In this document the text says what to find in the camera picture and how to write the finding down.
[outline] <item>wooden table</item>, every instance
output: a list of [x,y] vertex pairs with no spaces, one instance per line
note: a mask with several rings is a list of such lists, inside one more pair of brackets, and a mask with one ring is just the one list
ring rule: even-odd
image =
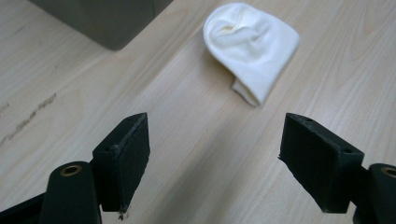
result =
[[351,223],[353,204],[322,214],[277,158],[283,122],[308,116],[362,150],[364,167],[396,164],[396,1],[246,1],[301,36],[257,108],[205,48],[206,17],[228,2],[175,0],[114,52],[28,1],[2,0],[0,210],[148,112],[150,160],[122,223]]

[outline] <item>wood grain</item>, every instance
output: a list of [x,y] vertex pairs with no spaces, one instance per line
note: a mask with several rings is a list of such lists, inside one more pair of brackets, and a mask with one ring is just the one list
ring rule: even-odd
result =
[[205,48],[205,18],[228,2],[175,0],[114,52],[28,1],[1,1],[0,210],[148,112],[150,160],[123,223],[351,223],[353,204],[322,214],[277,159],[283,121],[317,120],[362,150],[365,167],[396,164],[396,2],[246,1],[301,36],[257,108]]

